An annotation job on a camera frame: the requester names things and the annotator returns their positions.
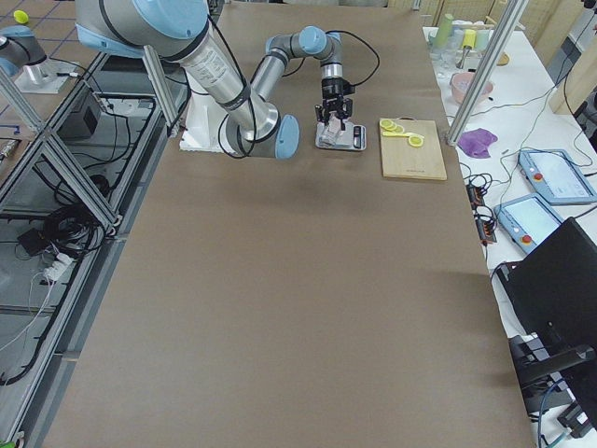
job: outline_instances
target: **white desk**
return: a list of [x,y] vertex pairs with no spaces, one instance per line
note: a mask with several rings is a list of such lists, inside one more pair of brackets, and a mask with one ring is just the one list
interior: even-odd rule
[[[551,78],[522,32],[513,34],[507,46],[507,54],[510,57],[510,63],[506,66],[496,67],[492,75],[492,82],[495,85],[492,93],[493,101],[483,101],[476,107],[475,113],[498,105],[521,105],[544,95],[554,87]],[[451,74],[456,73],[458,70],[455,67],[453,69],[446,68],[442,61],[434,62],[434,68],[438,75],[437,84],[441,89],[446,115],[451,122],[451,117],[458,110],[458,104],[451,97],[450,78]],[[466,126],[466,131],[477,128],[487,129],[497,135],[499,140],[489,147],[491,154],[489,159],[474,159],[466,156],[461,149],[456,149],[460,162],[469,166],[473,174],[489,173],[494,179],[505,181],[507,180],[507,172],[501,166],[500,158],[506,154],[513,154],[512,157],[504,159],[504,165],[509,172],[512,172],[518,160],[518,157],[514,154],[524,145],[525,147],[541,149],[563,148],[579,164],[589,163],[587,157],[589,156],[592,160],[592,166],[581,168],[581,170],[586,174],[597,172],[597,156],[584,134],[577,138],[576,146],[585,152],[587,156],[581,154],[575,148],[575,138],[580,134],[580,127],[574,118],[570,115],[555,115],[549,109],[547,101],[553,92],[550,91],[541,99],[537,99],[525,106],[498,108],[486,114],[472,117]],[[529,134],[539,114],[541,115],[535,129]],[[463,175],[468,175],[468,170],[465,167],[463,167]],[[589,177],[589,180],[594,187],[597,187],[597,176]],[[494,185],[489,189],[484,199],[486,204],[493,208],[500,202],[516,199],[532,192],[534,190],[524,178],[524,175],[521,174],[520,168],[516,168],[513,172],[511,185]],[[591,205],[566,205],[554,208],[563,218],[567,218],[576,216],[590,207]],[[580,218],[578,222],[593,241],[597,241],[597,211]],[[497,243],[488,246],[487,266],[489,270],[492,270],[503,261],[517,261],[524,258],[522,250],[512,242],[506,231],[500,227],[496,230],[496,238]],[[506,293],[497,278],[493,280],[493,289],[500,306],[502,321],[508,337],[524,334],[521,324],[515,316]],[[549,441],[555,440],[562,432],[562,426],[557,422],[556,416],[563,409],[565,407],[555,408],[544,415],[542,432]],[[533,425],[533,431],[536,433],[535,425]],[[580,440],[568,437],[558,446],[562,448],[594,448],[597,446],[597,431],[592,430]]]

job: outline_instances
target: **computer monitor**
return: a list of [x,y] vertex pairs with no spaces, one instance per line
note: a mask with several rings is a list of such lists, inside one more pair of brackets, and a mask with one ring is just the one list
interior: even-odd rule
[[[573,218],[509,273],[507,292],[524,329],[551,356],[581,344],[597,350],[597,246]],[[597,361],[561,374],[597,427]]]

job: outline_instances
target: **white power plug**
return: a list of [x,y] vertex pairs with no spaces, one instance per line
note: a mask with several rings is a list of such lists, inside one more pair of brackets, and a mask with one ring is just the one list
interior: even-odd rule
[[50,282],[57,282],[73,261],[68,255],[60,253],[52,265],[44,269],[44,275]]

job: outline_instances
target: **wooden cutting board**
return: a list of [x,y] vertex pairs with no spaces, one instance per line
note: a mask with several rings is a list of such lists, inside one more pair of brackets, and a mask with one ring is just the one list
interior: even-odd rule
[[392,120],[403,126],[407,133],[423,135],[424,143],[422,147],[411,147],[405,137],[384,137],[380,127],[383,176],[446,180],[448,176],[441,155],[436,123],[426,120]]

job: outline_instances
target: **tennis ball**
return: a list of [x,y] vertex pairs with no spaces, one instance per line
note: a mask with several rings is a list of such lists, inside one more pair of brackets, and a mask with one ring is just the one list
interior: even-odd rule
[[15,22],[20,23],[21,25],[24,25],[29,21],[29,16],[21,9],[17,9],[12,16],[15,18]]

